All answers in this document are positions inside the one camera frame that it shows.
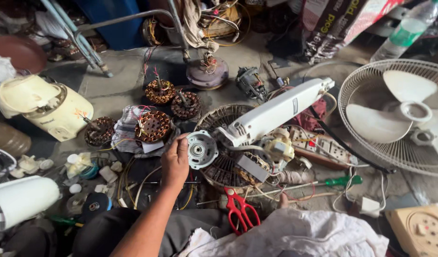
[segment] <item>blue barrel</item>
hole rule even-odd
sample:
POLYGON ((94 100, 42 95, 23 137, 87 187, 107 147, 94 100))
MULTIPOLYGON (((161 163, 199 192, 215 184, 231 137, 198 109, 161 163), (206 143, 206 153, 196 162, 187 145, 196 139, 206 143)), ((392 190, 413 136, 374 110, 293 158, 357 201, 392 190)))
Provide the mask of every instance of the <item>blue barrel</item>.
MULTIPOLYGON (((92 24, 139 13, 136 0, 74 0, 92 24)), ((142 18, 97 28, 113 50, 145 46, 140 33, 142 18)))

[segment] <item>white plastic pipe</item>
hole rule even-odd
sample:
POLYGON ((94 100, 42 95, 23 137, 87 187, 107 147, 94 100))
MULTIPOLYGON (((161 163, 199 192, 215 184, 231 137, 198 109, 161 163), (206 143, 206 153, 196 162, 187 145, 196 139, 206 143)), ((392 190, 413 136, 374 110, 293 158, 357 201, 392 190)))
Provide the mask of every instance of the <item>white plastic pipe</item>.
POLYGON ((0 209, 4 221, 0 231, 4 231, 54 204, 60 190, 54 180, 31 176, 0 184, 0 209))

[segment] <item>plastic bottle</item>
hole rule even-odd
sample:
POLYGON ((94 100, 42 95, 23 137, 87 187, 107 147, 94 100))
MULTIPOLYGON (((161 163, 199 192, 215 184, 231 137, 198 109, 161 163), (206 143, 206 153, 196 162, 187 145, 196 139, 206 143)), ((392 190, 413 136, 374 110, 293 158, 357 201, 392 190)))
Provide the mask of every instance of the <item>plastic bottle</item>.
POLYGON ((438 0, 428 0, 410 10, 370 62, 399 58, 438 17, 438 0))

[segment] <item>wire fan grill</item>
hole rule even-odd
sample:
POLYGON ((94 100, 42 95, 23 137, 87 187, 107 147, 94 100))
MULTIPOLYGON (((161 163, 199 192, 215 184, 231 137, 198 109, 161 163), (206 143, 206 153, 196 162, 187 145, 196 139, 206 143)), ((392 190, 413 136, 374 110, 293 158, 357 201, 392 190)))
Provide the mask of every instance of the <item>wire fan grill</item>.
MULTIPOLYGON (((338 105, 341 118, 350 133, 373 154, 403 169, 426 175, 438 176, 438 154, 431 146, 417 146, 410 140, 409 132, 393 143, 374 143, 361 138, 349 124, 346 106, 351 103, 382 110, 389 103, 398 101, 387 88, 382 75, 388 70, 399 70, 429 79, 438 85, 438 65, 430 62, 391 59, 367 64, 352 72, 344 81, 338 105)), ((424 100, 432 109, 438 109, 438 91, 424 100)))
MULTIPOLYGON (((217 127, 227 128, 233 121, 243 114, 252 110, 254 107, 249 105, 231 104, 214 109, 204 115, 195 126, 195 131, 206 130, 213 134, 217 127)), ((249 183, 236 172, 233 171, 236 157, 242 152, 230 151, 220 142, 217 143, 219 156, 208 167, 201 168, 200 172, 214 186, 228 186, 240 188, 249 185, 249 183)))

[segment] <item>metal stand leg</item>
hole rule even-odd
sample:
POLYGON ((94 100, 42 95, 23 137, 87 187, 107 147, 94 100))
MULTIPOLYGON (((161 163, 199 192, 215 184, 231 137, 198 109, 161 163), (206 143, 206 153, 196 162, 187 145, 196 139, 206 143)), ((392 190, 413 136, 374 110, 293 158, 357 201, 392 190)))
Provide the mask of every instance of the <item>metal stand leg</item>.
MULTIPOLYGON (((54 8, 57 10, 59 15, 63 18, 63 20, 67 23, 67 25, 71 29, 71 31, 73 33, 78 31, 78 28, 76 27, 76 25, 73 23, 73 21, 70 19, 70 17, 68 17, 68 15, 64 11, 64 9, 62 9, 62 7, 59 5, 59 3, 57 3, 56 0, 51 0, 51 3, 54 6, 54 8)), ((90 55, 95 60, 98 67, 100 67, 102 72, 104 74, 106 74, 106 76, 111 78, 113 76, 113 74, 108 70, 108 67, 106 66, 106 64, 102 61, 102 59, 97 54, 97 52, 90 46, 89 42, 87 42, 85 37, 83 35, 80 35, 78 41, 84 45, 85 49, 90 53, 90 55)))
POLYGON ((170 6, 170 12, 164 9, 154 9, 148 10, 120 18, 116 18, 113 20, 107 20, 91 25, 83 25, 80 27, 76 27, 73 21, 68 17, 65 13, 64 9, 57 3, 56 0, 41 0, 41 2, 45 5, 46 9, 54 16, 54 18, 60 23, 64 31, 67 33, 68 37, 72 40, 72 42, 77 46, 81 54, 90 64, 90 66, 94 69, 100 68, 102 72, 108 77, 112 77, 113 74, 108 70, 107 65, 102 61, 97 52, 90 46, 89 42, 81 35, 81 32, 95 29, 103 26, 108 26, 111 24, 132 20, 136 18, 142 18, 147 16, 152 16, 156 14, 164 14, 170 17, 175 25, 176 32, 178 32, 178 37, 181 37, 181 47, 182 47, 182 58, 184 62, 188 62, 189 56, 189 44, 184 38, 184 32, 181 26, 181 21, 179 20, 178 12, 176 10, 175 3, 173 0, 168 0, 168 4, 170 6))

